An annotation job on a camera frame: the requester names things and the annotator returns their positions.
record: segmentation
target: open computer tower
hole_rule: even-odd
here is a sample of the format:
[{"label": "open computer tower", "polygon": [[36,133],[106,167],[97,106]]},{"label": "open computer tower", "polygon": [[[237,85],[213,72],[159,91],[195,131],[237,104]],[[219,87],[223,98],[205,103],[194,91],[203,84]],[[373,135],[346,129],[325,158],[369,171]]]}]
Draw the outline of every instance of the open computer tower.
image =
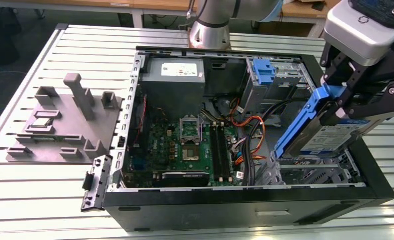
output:
[{"label": "open computer tower", "polygon": [[[310,55],[139,47],[82,210],[106,210],[127,231],[199,230],[323,224],[393,200],[362,139],[334,158],[273,155],[322,76]],[[253,136],[253,148],[263,141],[247,181],[238,146],[249,128],[231,117],[261,116],[286,99],[303,100]]]}]

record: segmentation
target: green motherboard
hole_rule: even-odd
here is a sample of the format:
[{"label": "green motherboard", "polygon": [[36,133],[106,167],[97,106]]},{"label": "green motherboard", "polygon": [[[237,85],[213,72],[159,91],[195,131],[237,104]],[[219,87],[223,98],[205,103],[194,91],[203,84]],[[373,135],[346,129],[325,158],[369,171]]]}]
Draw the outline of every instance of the green motherboard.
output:
[{"label": "green motherboard", "polygon": [[[226,152],[230,177],[217,178],[214,170],[211,128],[209,124],[201,126],[202,140],[199,143],[182,143],[181,137],[195,136],[197,126],[193,122],[157,123],[151,125],[149,134],[149,146],[145,157],[133,157],[133,172],[135,183],[141,188],[153,188],[153,175],[158,172],[203,172],[210,174],[209,187],[238,186],[239,182],[234,177],[231,155]],[[226,146],[231,146],[237,137],[234,127],[222,127]]]}]

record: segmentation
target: metal workbench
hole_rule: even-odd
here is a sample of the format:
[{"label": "metal workbench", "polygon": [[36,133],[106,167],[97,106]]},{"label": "metal workbench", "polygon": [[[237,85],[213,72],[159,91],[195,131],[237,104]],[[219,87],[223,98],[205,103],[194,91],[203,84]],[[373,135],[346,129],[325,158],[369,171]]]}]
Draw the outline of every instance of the metal workbench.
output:
[{"label": "metal workbench", "polygon": [[[8,163],[7,147],[16,140],[38,104],[40,86],[70,93],[67,73],[82,74],[93,94],[115,91],[125,97],[137,46],[187,47],[187,33],[71,25],[55,30],[28,75],[0,117],[0,238],[97,239],[394,239],[394,201],[358,210],[327,224],[302,227],[211,229],[199,231],[126,232],[107,212],[80,213],[82,190],[90,165]],[[231,34],[234,50],[322,55],[319,39]],[[394,119],[365,141],[394,187]]]}]

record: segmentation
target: ram slot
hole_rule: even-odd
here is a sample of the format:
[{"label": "ram slot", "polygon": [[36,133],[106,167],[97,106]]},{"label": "ram slot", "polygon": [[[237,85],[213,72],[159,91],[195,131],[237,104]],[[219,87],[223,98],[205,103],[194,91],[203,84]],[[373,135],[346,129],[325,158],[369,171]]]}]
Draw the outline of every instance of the ram slot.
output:
[{"label": "ram slot", "polygon": [[223,177],[223,166],[221,162],[219,144],[218,144],[218,127],[210,127],[210,148],[211,148],[211,160],[213,160],[213,172],[215,180]]},{"label": "ram slot", "polygon": [[227,138],[225,134],[225,128],[218,127],[217,128],[217,137],[218,137],[218,152],[219,152],[219,160],[221,160],[221,166],[222,166],[222,177],[223,180],[227,180],[231,177],[230,172],[230,160],[227,156]]}]

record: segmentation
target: blue drive bracket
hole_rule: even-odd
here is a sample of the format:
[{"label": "blue drive bracket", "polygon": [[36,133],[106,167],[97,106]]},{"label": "blue drive bracket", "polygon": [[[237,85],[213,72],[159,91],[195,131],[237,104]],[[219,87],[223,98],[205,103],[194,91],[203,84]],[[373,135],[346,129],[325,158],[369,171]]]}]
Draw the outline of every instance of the blue drive bracket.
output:
[{"label": "blue drive bracket", "polygon": [[274,151],[275,156],[281,158],[285,154],[286,148],[290,145],[290,142],[294,141],[295,137],[299,135],[301,130],[307,126],[309,122],[318,115],[318,105],[325,99],[338,98],[347,87],[345,86],[329,86],[323,85],[313,92],[309,102],[305,105],[301,113],[298,114],[294,122],[287,128],[286,133],[277,142]]},{"label": "blue drive bracket", "polygon": [[277,68],[271,65],[271,61],[255,58],[253,60],[253,70],[258,76],[259,84],[270,86],[277,78]]}]

